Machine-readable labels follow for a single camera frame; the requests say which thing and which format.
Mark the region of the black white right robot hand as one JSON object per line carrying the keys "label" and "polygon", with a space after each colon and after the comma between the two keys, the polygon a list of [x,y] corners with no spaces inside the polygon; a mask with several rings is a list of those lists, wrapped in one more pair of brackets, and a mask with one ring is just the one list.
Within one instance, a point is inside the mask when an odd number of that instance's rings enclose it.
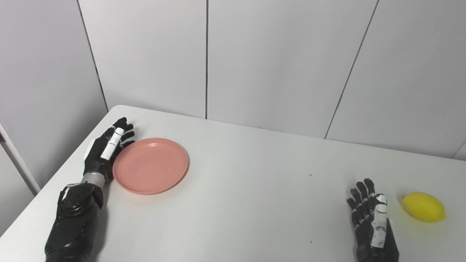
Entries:
{"label": "black white right robot hand", "polygon": [[375,192],[374,182],[369,178],[358,181],[350,193],[347,203],[356,239],[356,260],[398,262],[399,251],[387,216],[386,196]]}

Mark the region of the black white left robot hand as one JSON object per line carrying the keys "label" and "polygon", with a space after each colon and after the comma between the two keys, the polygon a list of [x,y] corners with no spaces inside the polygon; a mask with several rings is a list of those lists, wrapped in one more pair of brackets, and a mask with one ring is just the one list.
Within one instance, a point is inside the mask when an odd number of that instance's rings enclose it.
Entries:
{"label": "black white left robot hand", "polygon": [[[115,143],[115,149],[110,154],[108,159],[103,159],[101,155],[108,145],[111,137],[115,131],[122,129],[122,135]],[[93,141],[93,144],[84,160],[83,174],[99,173],[104,176],[106,180],[112,178],[112,167],[116,157],[130,144],[133,144],[135,132],[133,131],[133,124],[129,124],[126,117],[118,119],[112,126],[110,126],[101,136]]]}

